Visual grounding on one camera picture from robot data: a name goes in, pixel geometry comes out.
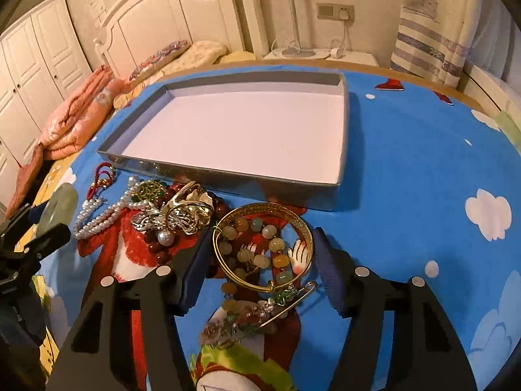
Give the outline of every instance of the white headboard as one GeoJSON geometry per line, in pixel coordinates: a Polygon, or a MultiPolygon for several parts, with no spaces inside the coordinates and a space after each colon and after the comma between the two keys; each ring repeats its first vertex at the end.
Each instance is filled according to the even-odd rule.
{"type": "Polygon", "coordinates": [[[241,1],[244,26],[238,0],[118,0],[102,24],[105,43],[94,40],[96,54],[118,77],[179,39],[219,41],[229,51],[245,51],[247,36],[254,54],[262,57],[268,53],[268,43],[260,0],[241,1]]]}

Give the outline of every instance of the black clamp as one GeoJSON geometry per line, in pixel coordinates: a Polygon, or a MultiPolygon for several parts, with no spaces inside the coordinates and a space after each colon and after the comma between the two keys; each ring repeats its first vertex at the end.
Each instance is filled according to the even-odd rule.
{"type": "Polygon", "coordinates": [[[40,346],[46,322],[32,277],[41,260],[69,242],[70,231],[58,224],[28,242],[23,251],[15,252],[15,246],[40,220],[46,204],[25,205],[0,225],[0,378],[6,389],[45,389],[40,346]]]}
{"type": "Polygon", "coordinates": [[[213,254],[209,229],[166,265],[134,281],[102,279],[65,340],[46,391],[136,390],[131,311],[141,311],[148,377],[154,391],[195,390],[174,316],[194,306],[213,254]]]}
{"type": "Polygon", "coordinates": [[[369,391],[382,336],[384,311],[394,312],[387,384],[382,391],[476,391],[463,346],[421,277],[407,283],[380,278],[333,249],[322,228],[313,231],[316,265],[331,305],[351,317],[329,391],[369,391]]]}

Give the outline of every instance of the gold bracelet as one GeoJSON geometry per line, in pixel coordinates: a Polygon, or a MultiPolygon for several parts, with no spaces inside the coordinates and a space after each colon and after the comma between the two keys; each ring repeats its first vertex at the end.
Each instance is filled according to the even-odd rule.
{"type": "Polygon", "coordinates": [[[275,203],[253,203],[253,204],[247,204],[246,206],[239,207],[235,210],[232,210],[230,213],[225,215],[214,227],[214,233],[213,233],[213,243],[214,243],[214,251],[215,255],[217,256],[217,260],[219,261],[219,264],[222,268],[222,270],[225,272],[225,274],[234,281],[237,285],[240,285],[241,287],[250,289],[252,291],[257,292],[268,292],[270,294],[273,294],[277,291],[281,291],[283,289],[286,289],[290,284],[293,284],[294,282],[300,280],[311,267],[311,263],[313,261],[313,237],[311,235],[311,230],[309,230],[309,227],[307,226],[306,222],[304,220],[296,215],[294,212],[292,212],[290,209],[286,209],[284,206],[281,206],[280,204],[275,203]],[[306,264],[306,267],[304,270],[295,278],[293,278],[291,281],[288,281],[286,283],[283,283],[281,285],[275,285],[273,281],[268,282],[268,287],[261,287],[259,285],[253,285],[249,282],[244,281],[243,279],[239,278],[226,264],[224,258],[222,257],[222,254],[220,253],[218,249],[218,243],[219,238],[222,234],[222,228],[225,226],[228,226],[232,223],[233,220],[248,216],[248,215],[254,215],[254,214],[269,214],[272,216],[280,217],[287,222],[289,222],[293,227],[295,228],[296,232],[298,233],[301,240],[304,240],[306,242],[306,247],[308,249],[308,261],[306,264]]]}

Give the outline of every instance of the white wardrobe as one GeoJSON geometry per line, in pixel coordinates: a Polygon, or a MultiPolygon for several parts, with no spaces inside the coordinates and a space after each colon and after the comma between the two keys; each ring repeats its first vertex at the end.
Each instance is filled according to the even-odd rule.
{"type": "Polygon", "coordinates": [[[45,0],[0,35],[0,203],[49,115],[91,73],[65,0],[45,0]]]}

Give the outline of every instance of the pearl necklace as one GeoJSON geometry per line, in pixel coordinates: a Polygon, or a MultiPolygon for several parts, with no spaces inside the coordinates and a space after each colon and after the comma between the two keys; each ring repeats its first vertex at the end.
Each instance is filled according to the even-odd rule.
{"type": "Polygon", "coordinates": [[[139,202],[131,201],[132,194],[138,190],[139,186],[139,178],[134,175],[131,176],[128,181],[128,189],[124,192],[119,201],[108,206],[103,213],[83,225],[85,220],[89,219],[101,204],[106,203],[99,197],[86,199],[82,204],[83,209],[77,216],[74,227],[72,228],[72,236],[77,240],[90,238],[114,224],[123,209],[143,210],[150,207],[151,203],[148,200],[139,202]]]}

